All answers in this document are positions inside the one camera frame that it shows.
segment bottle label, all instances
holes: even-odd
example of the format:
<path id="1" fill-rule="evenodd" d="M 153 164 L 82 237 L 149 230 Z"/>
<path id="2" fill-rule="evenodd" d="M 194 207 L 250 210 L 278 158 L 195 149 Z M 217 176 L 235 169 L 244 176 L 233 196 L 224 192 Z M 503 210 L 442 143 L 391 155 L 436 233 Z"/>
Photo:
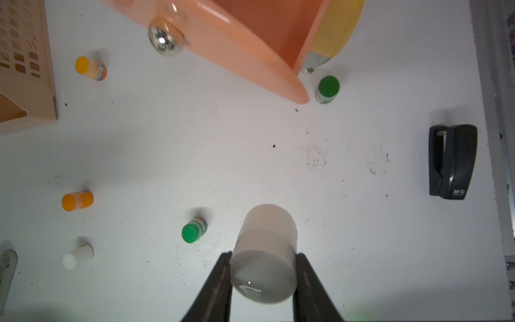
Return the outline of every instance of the bottle label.
<path id="1" fill-rule="evenodd" d="M 105 70 L 106 70 L 106 68 L 103 65 L 100 65 L 99 63 L 97 63 L 97 73 L 92 78 L 94 80 L 98 80 L 98 81 L 103 80 L 107 74 L 107 72 Z"/>
<path id="2" fill-rule="evenodd" d="M 197 218 L 193 219 L 192 221 L 193 222 L 198 222 L 202 226 L 202 233 L 205 233 L 205 231 L 208 228 L 208 225 L 205 223 L 204 219 L 202 219 L 200 217 L 197 217 Z"/>
<path id="3" fill-rule="evenodd" d="M 315 91 L 315 98 L 316 100 L 319 102 L 319 103 L 322 103 L 322 104 L 327 104 L 327 103 L 330 103 L 332 100 L 334 100 L 334 98 L 336 97 L 336 95 L 334 95 L 333 97 L 325 97 L 323 96 L 322 94 L 320 94 L 320 92 L 318 91 L 318 88 L 317 90 Z"/>

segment green cap bottle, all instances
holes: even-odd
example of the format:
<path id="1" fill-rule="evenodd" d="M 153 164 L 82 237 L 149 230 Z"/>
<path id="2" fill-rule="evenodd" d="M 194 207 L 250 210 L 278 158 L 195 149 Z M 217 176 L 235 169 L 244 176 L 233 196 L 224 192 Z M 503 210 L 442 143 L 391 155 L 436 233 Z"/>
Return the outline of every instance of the green cap bottle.
<path id="1" fill-rule="evenodd" d="M 324 77 L 315 91 L 315 98 L 319 103 L 330 103 L 340 90 L 340 82 L 334 76 Z"/>
<path id="2" fill-rule="evenodd" d="M 197 217 L 182 228 L 182 239 L 188 244 L 192 244 L 199 240 L 207 229 L 208 225 L 205 220 Z"/>

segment green cap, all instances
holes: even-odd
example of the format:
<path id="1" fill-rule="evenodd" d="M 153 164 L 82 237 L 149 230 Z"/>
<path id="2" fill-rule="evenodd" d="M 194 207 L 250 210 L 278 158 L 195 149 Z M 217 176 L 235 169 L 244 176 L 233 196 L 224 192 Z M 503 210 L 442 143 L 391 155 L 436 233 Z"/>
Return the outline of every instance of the green cap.
<path id="1" fill-rule="evenodd" d="M 198 240 L 198 235 L 198 227 L 195 225 L 189 224 L 182 228 L 182 239 L 189 244 L 196 242 Z"/>
<path id="2" fill-rule="evenodd" d="M 327 98 L 336 96 L 339 90 L 340 82 L 334 76 L 324 77 L 318 84 L 318 91 Z"/>

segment plastic cap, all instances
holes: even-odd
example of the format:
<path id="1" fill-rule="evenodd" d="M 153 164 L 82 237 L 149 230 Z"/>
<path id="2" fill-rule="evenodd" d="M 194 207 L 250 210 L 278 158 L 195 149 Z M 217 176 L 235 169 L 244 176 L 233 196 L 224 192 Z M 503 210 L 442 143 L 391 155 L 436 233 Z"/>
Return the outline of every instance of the plastic cap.
<path id="1" fill-rule="evenodd" d="M 339 90 L 340 82 L 334 76 L 324 77 L 318 84 L 318 91 L 327 98 L 335 96 Z"/>
<path id="2" fill-rule="evenodd" d="M 71 194 L 67 194 L 61 200 L 63 209 L 66 211 L 73 211 L 75 209 L 75 198 Z"/>
<path id="3" fill-rule="evenodd" d="M 198 228 L 195 225 L 186 225 L 182 228 L 182 239 L 187 243 L 194 243 L 198 240 Z"/>
<path id="4" fill-rule="evenodd" d="M 75 61 L 75 70 L 77 71 L 77 73 L 84 74 L 88 71 L 89 68 L 90 63 L 88 59 L 84 56 L 77 58 L 77 60 Z"/>
<path id="5" fill-rule="evenodd" d="M 63 256 L 63 266 L 66 269 L 74 269 L 77 265 L 77 260 L 75 259 L 75 256 L 67 252 Z"/>

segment yellow container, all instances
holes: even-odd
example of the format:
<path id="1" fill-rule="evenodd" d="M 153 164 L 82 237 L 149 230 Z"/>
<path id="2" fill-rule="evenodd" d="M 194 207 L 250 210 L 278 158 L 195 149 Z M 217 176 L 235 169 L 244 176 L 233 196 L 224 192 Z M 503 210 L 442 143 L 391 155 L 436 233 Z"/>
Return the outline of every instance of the yellow container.
<path id="1" fill-rule="evenodd" d="M 98 81 L 107 76 L 107 69 L 104 65 L 84 56 L 77 58 L 77 61 L 75 61 L 75 70 L 82 76 Z"/>
<path id="2" fill-rule="evenodd" d="M 74 211 L 91 206 L 93 194 L 87 190 L 65 194 L 61 200 L 63 209 Z"/>

